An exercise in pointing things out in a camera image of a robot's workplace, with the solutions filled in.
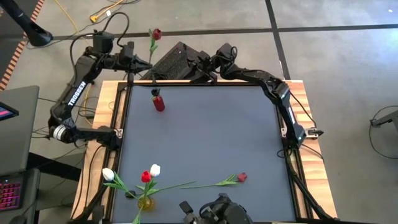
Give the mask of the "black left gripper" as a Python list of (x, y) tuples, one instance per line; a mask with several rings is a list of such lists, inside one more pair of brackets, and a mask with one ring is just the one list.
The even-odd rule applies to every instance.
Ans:
[(139, 73), (151, 69), (152, 64), (134, 54), (133, 41), (123, 45), (119, 54), (119, 69), (127, 72)]

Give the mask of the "red artificial tulip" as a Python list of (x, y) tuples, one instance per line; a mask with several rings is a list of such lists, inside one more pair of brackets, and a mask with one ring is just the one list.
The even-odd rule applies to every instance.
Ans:
[(157, 42), (162, 38), (162, 31), (158, 28), (149, 29), (150, 48), (149, 48), (149, 62), (152, 61), (152, 56), (158, 48)]
[(246, 181), (247, 177), (248, 177), (248, 175), (245, 172), (242, 172), (240, 174), (232, 174), (229, 177), (227, 177), (225, 180), (222, 180), (215, 184), (201, 185), (201, 186), (194, 186), (194, 187), (182, 187), (182, 189), (198, 189), (198, 188), (205, 188), (205, 187), (224, 187), (224, 186), (228, 186), (228, 185), (242, 184)]
[(142, 194), (142, 198), (147, 196), (148, 191), (152, 187), (152, 176), (148, 170), (145, 170), (141, 175), (141, 181), (145, 184), (144, 192)]

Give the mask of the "white artificial tulip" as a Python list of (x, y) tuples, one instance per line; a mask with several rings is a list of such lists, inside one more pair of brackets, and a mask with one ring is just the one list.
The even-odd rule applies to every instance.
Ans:
[(157, 184), (155, 178), (160, 175), (160, 166), (157, 164), (153, 164), (150, 168), (150, 175), (152, 179), (149, 184), (148, 195), (154, 194), (157, 191), (156, 189), (154, 189), (155, 185)]
[(124, 182), (119, 178), (117, 173), (115, 173), (115, 171), (113, 171), (109, 168), (103, 168), (102, 176), (105, 181), (104, 185), (114, 188), (114, 189), (122, 190), (122, 191), (124, 191), (124, 194), (127, 191), (129, 191), (129, 189), (126, 187)]

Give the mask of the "red ribbed glass vase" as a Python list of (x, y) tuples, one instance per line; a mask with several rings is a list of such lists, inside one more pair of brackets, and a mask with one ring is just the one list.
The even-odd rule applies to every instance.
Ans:
[(165, 110), (165, 103), (164, 103), (163, 97), (161, 95), (153, 96), (152, 102), (154, 104), (155, 109), (158, 112), (163, 112)]

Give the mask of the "amber glass vase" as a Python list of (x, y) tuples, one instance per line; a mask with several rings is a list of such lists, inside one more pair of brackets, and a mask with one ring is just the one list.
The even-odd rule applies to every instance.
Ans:
[(150, 211), (155, 207), (155, 200), (151, 196), (140, 197), (137, 206), (143, 211)]

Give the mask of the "black perforated computer tower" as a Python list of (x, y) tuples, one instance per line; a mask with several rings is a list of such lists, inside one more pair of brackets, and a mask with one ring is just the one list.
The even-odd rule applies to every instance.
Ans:
[(189, 80), (191, 65), (198, 59), (199, 51), (183, 42), (175, 44), (141, 80)]

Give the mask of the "black floor stand pole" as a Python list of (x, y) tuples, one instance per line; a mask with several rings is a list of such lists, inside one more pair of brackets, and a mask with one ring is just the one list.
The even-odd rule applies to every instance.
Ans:
[(53, 40), (53, 35), (28, 17), (14, 0), (0, 0), (0, 6), (25, 32), (34, 47), (42, 47)]

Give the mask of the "orange black striped tape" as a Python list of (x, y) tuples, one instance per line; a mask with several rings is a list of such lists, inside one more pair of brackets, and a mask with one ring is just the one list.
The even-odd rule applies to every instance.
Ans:
[[(45, 0), (15, 0), (28, 18), (35, 22)], [(25, 49), (25, 32), (0, 7), (0, 91), (6, 89), (12, 73)]]

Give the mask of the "gray side table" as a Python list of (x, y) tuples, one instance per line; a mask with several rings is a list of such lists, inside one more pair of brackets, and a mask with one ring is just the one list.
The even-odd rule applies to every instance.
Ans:
[(19, 112), (19, 116), (0, 121), (0, 176), (26, 168), (38, 95), (35, 85), (0, 91), (0, 102)]

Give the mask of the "small dark display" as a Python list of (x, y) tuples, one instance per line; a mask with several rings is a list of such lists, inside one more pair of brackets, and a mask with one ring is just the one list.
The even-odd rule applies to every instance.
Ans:
[(18, 110), (11, 106), (0, 102), (0, 121), (19, 116)]

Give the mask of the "backlit keyboard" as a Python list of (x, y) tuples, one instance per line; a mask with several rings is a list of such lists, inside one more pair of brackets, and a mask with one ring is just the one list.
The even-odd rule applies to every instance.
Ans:
[(40, 171), (0, 177), (0, 224), (37, 224)]

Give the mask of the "black frame strut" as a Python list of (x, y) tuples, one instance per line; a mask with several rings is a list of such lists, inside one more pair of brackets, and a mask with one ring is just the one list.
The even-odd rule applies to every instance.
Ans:
[(307, 182), (305, 180), (304, 169), (301, 159), (296, 160), (295, 166), (293, 165), (291, 157), (298, 159), (298, 152), (296, 149), (283, 149), (283, 155), (287, 165), (287, 172), (289, 179), (296, 185), (302, 193), (303, 202), (305, 207), (306, 219), (314, 219), (314, 213), (319, 220), (334, 220), (335, 218), (327, 214), (326, 211), (315, 200), (315, 197), (310, 193)]
[(106, 185), (102, 185), (97, 193), (95, 193), (88, 206), (83, 209), (83, 212), (75, 219), (71, 219), (69, 221), (69, 224), (83, 224), (84, 221), (87, 221), (88, 217), (92, 214), (94, 208), (97, 206), (98, 203), (100, 203), (103, 194), (105, 193), (107, 188), (108, 187)]

